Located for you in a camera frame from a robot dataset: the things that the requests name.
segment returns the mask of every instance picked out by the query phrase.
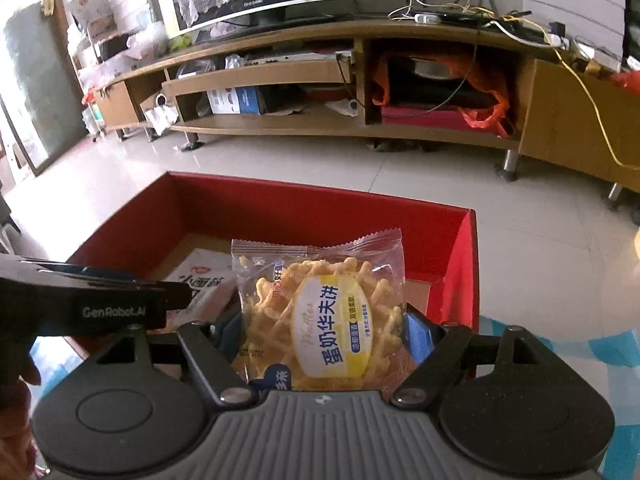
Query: yellow cable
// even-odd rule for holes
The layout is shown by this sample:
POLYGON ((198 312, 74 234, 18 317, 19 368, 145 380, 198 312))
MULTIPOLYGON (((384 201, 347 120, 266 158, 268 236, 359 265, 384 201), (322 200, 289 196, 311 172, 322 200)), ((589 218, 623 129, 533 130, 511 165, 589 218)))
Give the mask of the yellow cable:
MULTIPOLYGON (((510 16, 510 15, 503 16, 502 18, 507 22, 512 22, 512 21, 515 20, 515 21, 518 21, 518 22, 524 22, 524 23, 529 23, 529 25, 533 25, 535 28, 537 28, 537 29, 542 31, 542 33, 545 35, 546 42, 548 44, 552 44, 551 43, 551 38, 549 37, 549 34, 547 33, 546 29, 544 27, 542 27, 541 25, 537 24, 536 22, 532 22, 531 20, 527 20, 526 18, 518 18, 516 16, 510 16)), ((613 160, 615 161, 615 163, 617 165, 619 165, 620 168, 625 168, 627 170, 633 170, 633 171, 640 171, 640 166, 634 166, 633 164, 625 164, 624 162, 622 162, 616 156, 616 153, 613 151, 613 146, 611 145, 611 141, 609 140, 609 136, 607 135, 607 130, 604 127, 604 124, 602 122, 602 117, 600 116, 600 109, 598 108, 598 105, 596 104, 596 101, 594 101, 593 97, 591 96, 591 92, 589 92, 589 89, 584 84, 584 81, 580 78, 579 75, 577 75, 577 73, 575 73, 574 69, 571 68, 564 61, 564 59, 562 59, 562 56, 558 52, 557 48, 554 48, 554 52, 556 53, 556 56, 558 56, 558 59, 560 60, 560 63, 562 63, 562 66, 564 66, 571 73, 571 75, 573 75, 576 78, 578 83, 580 83, 580 86, 584 90, 584 93, 587 94, 587 97, 589 98, 589 101, 591 101, 591 105, 593 105, 593 110, 596 112, 596 117, 598 118, 598 124, 600 125, 600 130, 602 131, 602 135, 604 137, 604 140, 607 143, 607 147, 609 149, 609 153, 613 157, 613 160)))

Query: white cable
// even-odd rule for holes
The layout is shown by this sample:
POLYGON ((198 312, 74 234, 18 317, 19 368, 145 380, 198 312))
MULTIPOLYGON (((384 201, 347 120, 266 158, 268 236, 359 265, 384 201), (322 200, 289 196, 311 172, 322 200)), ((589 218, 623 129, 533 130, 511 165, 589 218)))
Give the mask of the white cable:
POLYGON ((509 36, 512 40, 517 41, 518 43, 522 43, 524 45, 527 46, 535 46, 537 48, 553 48, 553 45, 550 45, 548 43, 536 43, 535 41, 527 41, 527 40, 523 40, 522 38, 517 37, 514 34, 511 34, 506 28, 504 28, 499 22, 496 22, 495 20, 493 20, 492 22, 488 23, 489 25, 495 25, 496 27, 498 27, 504 34, 506 34, 507 36, 509 36))
MULTIPOLYGON (((392 18, 391 16, 392 16, 393 14, 395 14, 396 12, 399 12, 400 10, 405 10, 405 9, 408 9, 408 11, 407 11, 407 12, 409 12, 409 11, 411 10, 411 5, 405 5, 404 7, 400 7, 399 9, 392 10, 390 13, 388 13, 387 17, 388 17, 390 20, 396 20, 397 18, 392 18)), ((407 17, 408 17, 408 16, 407 16, 407 12, 405 12, 405 13, 402 15, 402 17, 403 17, 403 18, 407 18, 407 17)))
POLYGON ((421 4, 422 6, 425 7, 457 7, 459 9, 464 9, 465 6, 462 6, 460 4, 442 4, 442 5, 434 5, 434 4, 426 4, 420 0, 415 0, 416 2, 418 2, 419 4, 421 4))

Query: human hand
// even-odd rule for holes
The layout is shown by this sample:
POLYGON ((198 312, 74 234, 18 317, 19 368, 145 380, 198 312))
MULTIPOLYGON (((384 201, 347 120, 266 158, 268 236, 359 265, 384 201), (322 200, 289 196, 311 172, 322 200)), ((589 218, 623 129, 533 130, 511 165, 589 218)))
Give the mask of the human hand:
POLYGON ((40 373, 28 359, 22 378, 14 386, 0 386, 0 480, 25 480, 35 467, 31 439, 29 384, 40 384, 40 373))

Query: metal table leg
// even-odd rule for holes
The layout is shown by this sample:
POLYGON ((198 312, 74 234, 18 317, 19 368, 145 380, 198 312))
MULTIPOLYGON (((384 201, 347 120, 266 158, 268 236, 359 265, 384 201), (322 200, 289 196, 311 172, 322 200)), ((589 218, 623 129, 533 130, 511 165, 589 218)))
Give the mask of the metal table leg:
POLYGON ((0 227, 0 247, 4 249, 6 254, 15 254, 14 248, 11 247, 9 237, 6 235, 6 226, 0 227))
POLYGON ((504 155, 504 161, 502 166, 498 168, 498 176, 506 180, 507 182, 514 182, 518 179, 518 175, 516 174, 516 167, 518 165, 518 158, 520 154, 518 150, 507 150, 507 153, 504 155))
POLYGON ((160 138, 160 136, 156 134, 156 130, 154 128, 145 128, 145 134, 149 142, 153 142, 154 140, 160 138))
POLYGON ((6 220, 6 223, 7 225, 10 225, 11 227, 13 227, 15 232, 17 232, 19 235, 22 234, 22 231, 20 231, 18 224, 15 223, 15 220, 13 218, 11 218, 11 215, 9 215, 9 218, 6 220))
POLYGON ((610 202, 617 202, 623 189, 624 188, 620 186, 620 184, 615 183, 613 186, 611 186, 611 191, 609 191, 607 199, 609 199, 610 202))
POLYGON ((620 193, 622 193, 623 189, 624 188, 622 187, 622 185, 618 184, 617 182, 611 186, 611 189, 609 190, 609 193, 607 194, 607 198, 605 200, 610 210, 618 210, 618 206, 620 205, 620 193))
POLYGON ((116 130, 116 135, 118 136, 118 140, 120 142, 124 142, 125 140, 129 139, 131 136, 130 134, 130 129, 129 128, 118 128, 116 130))
POLYGON ((184 135, 187 137, 187 143, 180 148, 181 152, 192 152, 193 150, 197 150, 200 146, 204 145, 204 142, 201 142, 198 134, 185 132, 184 135))
POLYGON ((640 227, 640 204, 637 205, 634 210, 631 212, 631 221, 640 227))

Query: snack package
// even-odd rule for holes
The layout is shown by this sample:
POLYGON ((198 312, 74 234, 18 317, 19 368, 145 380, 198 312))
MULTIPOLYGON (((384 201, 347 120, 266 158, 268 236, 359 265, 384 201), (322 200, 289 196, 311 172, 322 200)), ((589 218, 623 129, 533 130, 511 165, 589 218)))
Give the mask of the snack package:
POLYGON ((404 379, 400 229, 328 248, 234 240, 231 252, 246 334, 235 365, 246 380, 272 365, 288 368, 294 390, 404 379))
POLYGON ((166 327, 160 332, 174 332, 190 321, 215 321, 236 291, 236 275, 231 256, 206 249, 194 249, 166 278, 191 287, 191 303, 184 310, 166 313, 166 327))

